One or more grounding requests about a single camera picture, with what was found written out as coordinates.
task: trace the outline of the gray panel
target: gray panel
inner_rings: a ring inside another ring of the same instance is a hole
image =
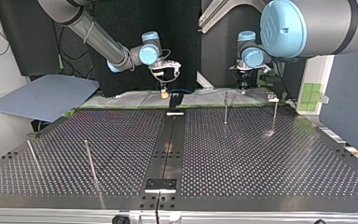
[[[77,112],[34,142],[37,161],[28,149],[0,160],[0,207],[139,209],[163,123],[157,110]]]
[[[335,58],[326,95],[321,122],[358,149],[358,52]]]
[[[98,88],[95,81],[46,75],[0,98],[0,112],[53,122],[83,104]]]
[[[172,138],[183,167],[164,176],[183,169],[175,210],[358,212],[358,159],[285,109],[273,124],[273,110],[230,109],[227,125],[224,109],[186,111],[184,147]]]

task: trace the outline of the black curtain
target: black curtain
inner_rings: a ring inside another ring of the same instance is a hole
[[[98,3],[95,18],[108,34],[129,49],[142,44],[143,33],[157,31],[162,47],[172,51],[170,59],[182,64],[181,76],[170,89],[193,91],[200,67],[200,11],[200,0],[114,0]],[[106,59],[94,49],[89,50],[104,96],[157,88],[158,83],[146,66],[113,74]]]

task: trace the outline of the blue joint cap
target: blue joint cap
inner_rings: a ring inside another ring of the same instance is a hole
[[[307,24],[301,10],[290,0],[269,2],[261,15],[261,41],[268,54],[294,58],[307,44]]]
[[[153,64],[159,57],[158,47],[152,44],[146,44],[139,50],[139,59],[146,65]]]
[[[255,40],[255,32],[253,31],[242,31],[238,34],[238,42]]]
[[[242,52],[242,60],[249,67],[255,68],[264,63],[264,54],[261,49],[258,48],[248,48]]]
[[[156,39],[159,39],[158,33],[156,31],[147,32],[142,35],[143,42],[147,40],[156,40]]]
[[[113,64],[110,63],[110,62],[107,62],[107,66],[110,68],[110,70],[111,70],[113,73],[120,73],[120,72],[122,72],[122,71],[116,69],[116,68],[113,66]]]

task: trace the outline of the metal table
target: metal table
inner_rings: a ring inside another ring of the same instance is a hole
[[[3,155],[0,212],[358,213],[358,159],[290,109],[273,111],[230,108],[228,124],[224,108],[78,111],[31,142],[35,155],[26,144]],[[176,192],[145,193],[151,179],[175,180]]]

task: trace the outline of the robotic arm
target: robotic arm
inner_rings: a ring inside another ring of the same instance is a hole
[[[151,73],[160,81],[162,96],[168,97],[166,83],[175,81],[180,75],[181,64],[166,61],[163,56],[158,33],[149,32],[142,35],[143,45],[127,49],[119,44],[85,11],[85,5],[95,0],[38,0],[49,16],[72,29],[84,43],[88,43],[104,58],[112,72],[134,70],[135,66],[148,65]],[[166,81],[166,69],[174,70],[174,79]]]
[[[255,33],[238,36],[238,71],[242,92],[246,78],[270,70],[274,58],[337,55],[358,50],[358,0],[273,0],[263,10],[261,40]]]

